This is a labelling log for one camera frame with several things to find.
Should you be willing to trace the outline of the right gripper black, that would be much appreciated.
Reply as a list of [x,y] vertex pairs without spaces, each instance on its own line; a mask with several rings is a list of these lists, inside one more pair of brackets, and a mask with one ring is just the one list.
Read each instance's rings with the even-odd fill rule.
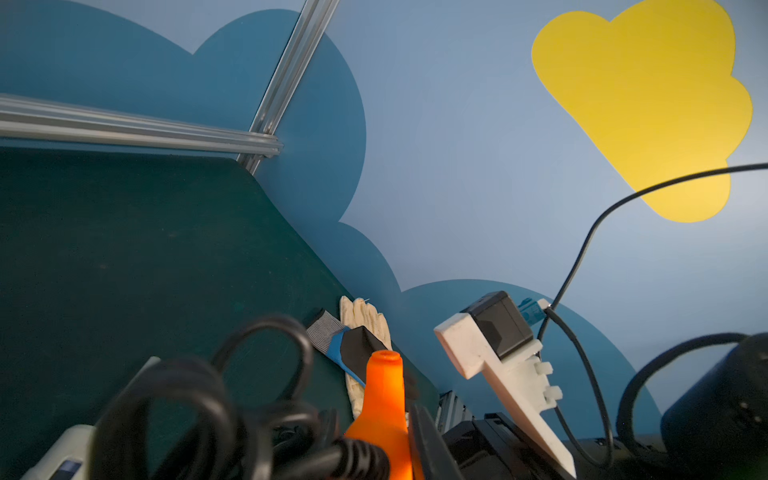
[[464,479],[575,479],[503,413],[462,421],[443,440]]

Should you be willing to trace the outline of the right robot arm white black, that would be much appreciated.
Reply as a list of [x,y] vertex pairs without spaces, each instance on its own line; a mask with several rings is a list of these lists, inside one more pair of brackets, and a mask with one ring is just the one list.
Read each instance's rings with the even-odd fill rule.
[[[634,430],[634,404],[655,373],[705,347],[734,347],[662,415],[658,437]],[[505,415],[464,421],[444,439],[466,479],[565,479],[567,473]],[[579,479],[764,479],[767,476],[767,336],[724,333],[683,342],[626,387],[603,469],[576,458]]]

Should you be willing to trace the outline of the orange glue gun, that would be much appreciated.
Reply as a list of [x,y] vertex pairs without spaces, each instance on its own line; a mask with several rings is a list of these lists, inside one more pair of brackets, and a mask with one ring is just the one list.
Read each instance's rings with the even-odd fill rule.
[[423,479],[420,461],[412,456],[405,410],[403,361],[399,353],[376,351],[367,364],[361,414],[346,438],[380,447],[388,456],[390,479]]

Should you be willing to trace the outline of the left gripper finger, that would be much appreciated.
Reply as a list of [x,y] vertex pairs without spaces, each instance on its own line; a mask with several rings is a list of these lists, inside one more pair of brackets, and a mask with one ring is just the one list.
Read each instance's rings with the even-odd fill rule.
[[408,439],[413,478],[462,480],[463,476],[427,409],[409,403]]

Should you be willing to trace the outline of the large white Greeler glue gun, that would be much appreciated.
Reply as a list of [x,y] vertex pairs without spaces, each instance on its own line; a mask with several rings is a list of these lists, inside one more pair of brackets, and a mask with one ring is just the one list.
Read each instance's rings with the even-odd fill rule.
[[95,424],[76,424],[66,429],[40,460],[22,476],[28,479],[90,479],[93,443],[98,430],[112,404],[121,399],[127,390],[149,367],[161,360],[151,356],[133,378],[107,404]]

